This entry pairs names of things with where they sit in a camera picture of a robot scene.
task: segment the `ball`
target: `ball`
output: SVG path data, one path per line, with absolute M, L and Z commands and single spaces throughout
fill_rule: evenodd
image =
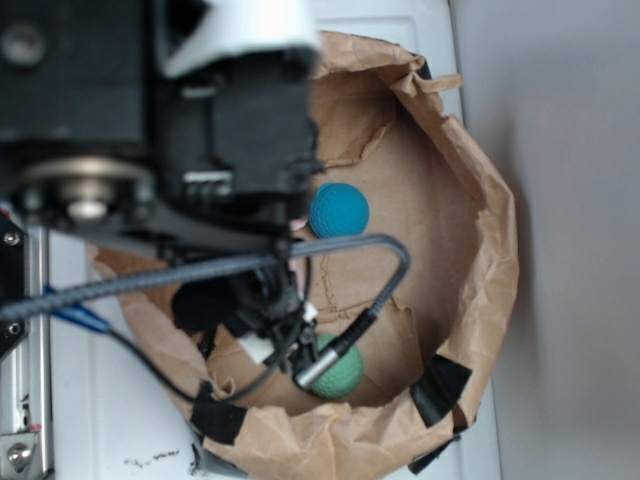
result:
M 325 183 L 309 209 L 309 224 L 320 238 L 359 235 L 369 223 L 369 204 L 356 187 Z
M 325 333 L 318 337 L 318 350 L 326 347 L 335 335 Z M 364 376 L 364 363 L 360 350 L 354 345 L 311 386 L 319 397 L 335 399 L 353 392 Z

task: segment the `wire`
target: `wire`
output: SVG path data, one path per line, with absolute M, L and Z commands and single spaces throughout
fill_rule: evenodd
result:
M 393 251 L 400 260 L 397 270 L 370 307 L 372 312 L 378 313 L 406 274 L 410 264 L 409 253 L 404 246 L 393 237 L 382 234 L 358 235 L 353 237 L 329 238 L 315 242 L 303 242 L 293 244 L 291 257 L 309 257 L 340 250 L 373 246 L 387 247 Z M 15 322 L 24 320 L 34 315 L 52 313 L 56 310 L 80 304 L 87 300 L 110 295 L 121 295 L 137 290 L 163 287 L 174 283 L 195 282 L 209 278 L 234 275 L 247 270 L 267 267 L 278 261 L 278 258 L 270 253 L 245 254 L 181 265 L 164 270 L 153 270 L 119 277 L 113 280 L 93 282 L 80 287 L 61 290 L 56 293 L 11 302 L 0 308 L 0 321 Z
M 144 353 L 142 353 L 142 350 L 140 350 L 128 338 L 124 337 L 121 333 L 118 333 L 115 330 L 109 330 L 107 334 L 110 335 L 111 338 L 116 340 L 120 345 L 125 347 L 131 353 L 133 353 L 133 355 L 136 356 L 138 360 L 144 363 L 147 366 L 147 368 L 153 372 L 156 378 L 160 380 L 160 382 L 162 382 L 163 385 L 169 388 L 169 390 L 171 390 L 173 393 L 178 395 L 181 399 L 186 400 L 189 403 L 198 402 L 197 398 L 192 397 L 191 395 L 186 393 L 184 390 L 178 388 L 169 379 L 169 377 L 167 377 L 164 373 L 162 373 L 162 371 L 158 367 L 156 367 L 151 360 L 149 360 L 149 357 L 147 357 Z
M 122 345 L 127 350 L 129 350 L 136 358 L 138 358 L 138 360 L 140 360 L 144 365 L 147 366 L 147 368 L 149 368 L 149 370 L 151 370 L 151 372 L 156 376 L 156 378 L 164 386 L 166 386 L 169 390 L 171 390 L 173 393 L 175 393 L 181 399 L 183 399 L 183 400 L 185 400 L 185 401 L 187 401 L 189 403 L 192 403 L 194 405 L 201 404 L 201 403 L 208 403 L 208 400 L 203 400 L 203 399 L 192 397 L 191 395 L 186 393 L 184 390 L 182 390 L 181 388 L 176 386 L 176 384 L 173 383 L 171 381 L 171 379 L 169 377 L 167 377 L 162 372 L 162 370 L 160 370 L 158 367 L 156 367 L 156 365 L 149 359 L 149 357 L 147 357 L 142 352 L 142 350 L 140 350 L 140 348 L 138 348 L 133 342 L 131 342 L 124 335 L 122 335 L 121 333 L 119 333 L 119 332 L 117 332 L 115 330 L 109 330 L 106 333 L 108 335 L 110 335 L 111 338 L 113 338 L 120 345 Z M 258 390 L 271 377 L 271 375 L 273 375 L 273 373 L 276 371 L 278 366 L 285 360 L 285 358 L 287 356 L 287 353 L 289 351 L 289 347 L 291 346 L 291 344 L 296 339 L 296 337 L 298 336 L 299 333 L 300 333 L 300 328 L 291 329 L 291 333 L 289 334 L 289 336 L 285 340 L 283 347 L 278 352 L 278 355 L 277 355 L 275 361 L 271 365 L 269 365 L 269 367 L 264 372 L 262 372 L 247 387 L 243 388 L 242 390 L 234 393 L 233 395 L 231 395 L 231 396 L 229 396 L 227 398 L 224 398 L 222 400 L 216 400 L 216 402 L 220 403 L 220 404 L 234 403 L 234 402 L 237 402 L 237 401 L 239 401 L 239 400 L 251 395 L 253 392 Z
M 410 258 L 409 253 L 404 246 L 388 235 L 367 235 L 353 237 L 338 237 L 315 242 L 303 242 L 293 244 L 291 248 L 291 257 L 307 257 L 318 254 L 326 254 L 341 250 L 350 250 L 361 247 L 384 246 L 393 251 L 399 259 L 399 265 L 387 282 L 381 292 L 373 301 L 371 307 L 367 309 L 369 320 L 373 321 L 375 316 L 380 312 L 384 304 L 391 297 L 393 290 L 400 283 L 407 270 L 409 269 Z M 110 295 L 120 295 L 130 291 L 147 290 L 156 287 L 162 287 L 174 283 L 195 282 L 209 278 L 217 278 L 222 276 L 234 275 L 248 270 L 263 268 L 277 263 L 279 259 L 270 253 L 265 254 L 245 254 L 234 257 L 226 257 L 216 260 L 208 260 L 196 264 L 181 265 L 165 270 L 154 270 L 135 275 L 119 277 L 113 280 L 94 282 L 80 287 L 62 290 L 60 292 L 50 292 L 43 296 L 28 298 L 25 300 L 12 302 L 0 308 L 0 321 L 15 322 L 27 319 L 31 316 L 54 313 L 67 307 L 78 305 L 86 300 L 92 300 Z M 305 298 L 308 296 L 311 286 L 310 280 L 310 260 L 307 260 L 308 274 L 305 282 Z M 368 327 L 360 328 L 357 334 L 351 335 L 348 343 L 354 343 L 355 340 L 364 333 Z M 171 380 L 160 371 L 149 358 L 133 343 L 123 337 L 118 332 L 109 330 L 107 332 L 126 347 L 137 358 L 139 358 L 155 376 L 172 392 L 183 400 L 191 403 L 198 403 L 200 400 L 191 397 L 189 394 L 174 385 Z M 299 331 L 292 328 L 283 347 L 280 349 L 277 358 L 272 365 L 267 368 L 254 382 L 248 387 L 239 391 L 221 401 L 221 403 L 230 403 L 237 401 L 249 395 L 259 388 L 275 371 L 275 369 L 284 361 L 288 349 L 295 340 Z

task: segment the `blue wire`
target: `blue wire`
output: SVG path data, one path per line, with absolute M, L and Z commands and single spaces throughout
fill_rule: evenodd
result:
M 46 294 L 56 293 L 56 290 L 50 285 L 45 286 L 44 292 Z M 84 327 L 87 330 L 91 330 L 96 333 L 109 333 L 111 325 L 103 318 L 96 315 L 82 305 L 73 305 L 71 307 L 61 308 L 51 313 L 62 320 L 73 323 L 80 327 Z

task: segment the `metal frame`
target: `metal frame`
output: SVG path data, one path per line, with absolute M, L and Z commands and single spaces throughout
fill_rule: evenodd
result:
M 42 293 L 49 278 L 49 236 L 30 228 L 24 239 L 24 291 Z M 50 331 L 46 316 L 0 365 L 0 479 L 39 480 L 53 473 Z

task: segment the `brown paper bag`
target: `brown paper bag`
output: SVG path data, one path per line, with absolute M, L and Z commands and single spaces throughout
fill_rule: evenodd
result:
M 317 186 L 358 187 L 371 210 L 367 233 L 398 238 L 413 266 L 358 342 L 365 378 L 340 403 L 301 392 L 280 374 L 243 400 L 246 408 L 209 420 L 174 398 L 206 436 L 205 448 L 255 479 L 376 479 L 445 444 L 475 420 L 516 295 L 512 194 L 459 120 L 442 114 L 437 92 L 461 78 L 423 79 L 424 58 L 386 42 L 323 38 L 310 105 L 327 167 Z M 313 238 L 309 230 L 301 236 Z M 162 266 L 96 255 L 104 277 Z M 318 332 L 342 332 L 394 262 L 376 250 L 314 259 Z M 174 327 L 176 288 L 121 298 L 140 346 L 193 395 L 202 382 L 220 396 L 249 384 L 263 367 L 224 328 L 205 361 Z

